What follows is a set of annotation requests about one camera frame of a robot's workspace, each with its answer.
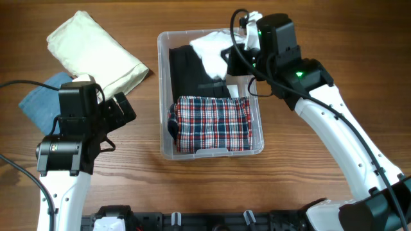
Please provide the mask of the plaid checkered shorts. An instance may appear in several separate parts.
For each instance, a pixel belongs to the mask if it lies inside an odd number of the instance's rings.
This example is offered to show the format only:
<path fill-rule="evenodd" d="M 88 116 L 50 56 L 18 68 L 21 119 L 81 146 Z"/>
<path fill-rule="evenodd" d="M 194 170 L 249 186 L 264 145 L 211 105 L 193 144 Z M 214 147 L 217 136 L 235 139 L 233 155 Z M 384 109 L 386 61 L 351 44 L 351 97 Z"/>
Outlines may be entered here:
<path fill-rule="evenodd" d="M 169 107 L 167 129 L 181 153 L 251 150 L 250 100 L 181 96 Z"/>

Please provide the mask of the white cloth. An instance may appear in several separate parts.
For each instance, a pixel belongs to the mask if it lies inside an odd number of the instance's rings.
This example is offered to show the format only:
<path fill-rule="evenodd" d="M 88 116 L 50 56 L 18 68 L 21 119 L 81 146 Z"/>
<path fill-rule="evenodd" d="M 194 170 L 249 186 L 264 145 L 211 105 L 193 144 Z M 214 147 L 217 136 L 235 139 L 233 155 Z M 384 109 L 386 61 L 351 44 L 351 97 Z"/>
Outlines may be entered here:
<path fill-rule="evenodd" d="M 211 32 L 192 40 L 189 45 L 201 59 L 204 69 L 211 79 L 225 79 L 227 62 L 221 57 L 221 52 L 233 45 L 229 30 Z"/>

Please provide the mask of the folded blue jeans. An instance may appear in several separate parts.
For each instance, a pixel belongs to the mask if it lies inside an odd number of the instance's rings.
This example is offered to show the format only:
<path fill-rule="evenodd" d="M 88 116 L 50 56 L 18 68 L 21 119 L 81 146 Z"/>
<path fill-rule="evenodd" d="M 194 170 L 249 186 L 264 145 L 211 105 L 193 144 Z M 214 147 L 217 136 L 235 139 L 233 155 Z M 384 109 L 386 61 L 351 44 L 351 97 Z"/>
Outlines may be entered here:
<path fill-rule="evenodd" d="M 53 128 L 54 118 L 60 115 L 58 92 L 37 87 L 19 103 L 19 108 L 44 135 L 47 135 Z"/>

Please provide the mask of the folded cream cloth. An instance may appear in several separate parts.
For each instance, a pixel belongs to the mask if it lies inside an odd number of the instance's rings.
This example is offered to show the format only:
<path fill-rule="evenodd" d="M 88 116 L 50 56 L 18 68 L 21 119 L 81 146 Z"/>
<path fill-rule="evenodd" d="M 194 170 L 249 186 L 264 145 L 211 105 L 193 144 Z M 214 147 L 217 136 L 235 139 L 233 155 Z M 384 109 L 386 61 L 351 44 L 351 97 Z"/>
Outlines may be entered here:
<path fill-rule="evenodd" d="M 74 76 L 88 74 L 106 99 L 128 94 L 149 68 L 129 53 L 85 11 L 61 24 L 47 37 L 48 50 Z"/>

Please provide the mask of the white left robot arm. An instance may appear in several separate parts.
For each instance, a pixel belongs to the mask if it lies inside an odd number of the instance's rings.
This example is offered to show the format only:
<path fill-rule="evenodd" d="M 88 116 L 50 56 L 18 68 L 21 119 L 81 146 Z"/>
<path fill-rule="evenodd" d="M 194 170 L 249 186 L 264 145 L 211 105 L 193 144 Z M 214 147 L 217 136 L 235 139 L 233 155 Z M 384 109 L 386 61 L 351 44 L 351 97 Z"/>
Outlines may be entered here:
<path fill-rule="evenodd" d="M 115 151 L 108 134 L 136 118 L 123 92 L 98 101 L 102 95 L 91 81 L 64 83 L 58 90 L 60 114 L 36 148 L 42 200 L 38 230 L 81 229 L 94 161 L 104 151 Z"/>

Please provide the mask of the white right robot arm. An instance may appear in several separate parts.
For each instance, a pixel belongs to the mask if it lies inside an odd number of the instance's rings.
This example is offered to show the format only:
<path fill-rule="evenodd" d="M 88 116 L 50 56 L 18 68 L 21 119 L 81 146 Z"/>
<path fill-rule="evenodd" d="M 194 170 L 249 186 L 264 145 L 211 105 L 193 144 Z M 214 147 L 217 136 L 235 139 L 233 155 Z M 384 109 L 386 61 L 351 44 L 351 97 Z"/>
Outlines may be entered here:
<path fill-rule="evenodd" d="M 232 76 L 252 74 L 267 82 L 319 136 L 353 195 L 348 201 L 321 199 L 302 216 L 310 230 L 407 230 L 410 179 L 371 141 L 344 103 L 325 67 L 303 58 L 295 26 L 285 13 L 256 21 L 258 47 L 234 45 L 225 57 Z"/>

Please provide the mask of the black garment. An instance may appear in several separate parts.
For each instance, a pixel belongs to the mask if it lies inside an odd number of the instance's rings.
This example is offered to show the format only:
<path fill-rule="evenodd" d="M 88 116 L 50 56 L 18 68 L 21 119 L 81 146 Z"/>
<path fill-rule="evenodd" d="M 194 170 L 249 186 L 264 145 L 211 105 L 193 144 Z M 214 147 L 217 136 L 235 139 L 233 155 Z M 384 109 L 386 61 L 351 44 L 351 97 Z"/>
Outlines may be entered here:
<path fill-rule="evenodd" d="M 211 79 L 190 45 L 169 49 L 173 102 L 181 96 L 230 98 L 225 80 Z"/>

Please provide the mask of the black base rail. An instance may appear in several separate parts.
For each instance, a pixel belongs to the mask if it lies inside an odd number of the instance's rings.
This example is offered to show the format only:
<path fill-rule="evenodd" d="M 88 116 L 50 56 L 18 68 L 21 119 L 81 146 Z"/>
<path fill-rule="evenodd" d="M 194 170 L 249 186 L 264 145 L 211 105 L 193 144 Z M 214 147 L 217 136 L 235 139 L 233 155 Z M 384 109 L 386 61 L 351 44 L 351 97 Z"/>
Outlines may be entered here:
<path fill-rule="evenodd" d="M 305 210 L 187 214 L 133 212 L 128 205 L 109 205 L 83 216 L 81 231 L 93 230 L 313 230 Z"/>

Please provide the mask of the clear plastic container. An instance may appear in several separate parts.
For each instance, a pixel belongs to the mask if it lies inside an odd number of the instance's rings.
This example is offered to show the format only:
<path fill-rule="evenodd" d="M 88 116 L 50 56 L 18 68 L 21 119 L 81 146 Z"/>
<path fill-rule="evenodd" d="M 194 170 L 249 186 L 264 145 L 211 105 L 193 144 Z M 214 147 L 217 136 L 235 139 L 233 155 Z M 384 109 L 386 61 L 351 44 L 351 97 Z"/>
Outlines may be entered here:
<path fill-rule="evenodd" d="M 160 124 L 161 141 L 160 151 L 164 158 L 168 160 L 194 160 L 196 158 L 211 157 L 242 157 L 256 155 L 264 149 L 263 128 L 259 111 L 259 101 L 256 82 L 251 83 L 251 76 L 227 77 L 228 85 L 235 85 L 235 92 L 239 97 L 248 97 L 251 109 L 252 145 L 246 151 L 228 151 L 225 148 L 202 149 L 194 153 L 181 153 L 177 151 L 168 129 L 168 110 L 173 104 L 173 94 L 171 87 L 171 71 L 169 61 L 169 50 L 183 45 L 197 38 L 206 36 L 215 30 L 187 30 L 187 31 L 165 31 L 157 37 L 157 49 L 159 60 L 159 103 L 160 103 Z"/>

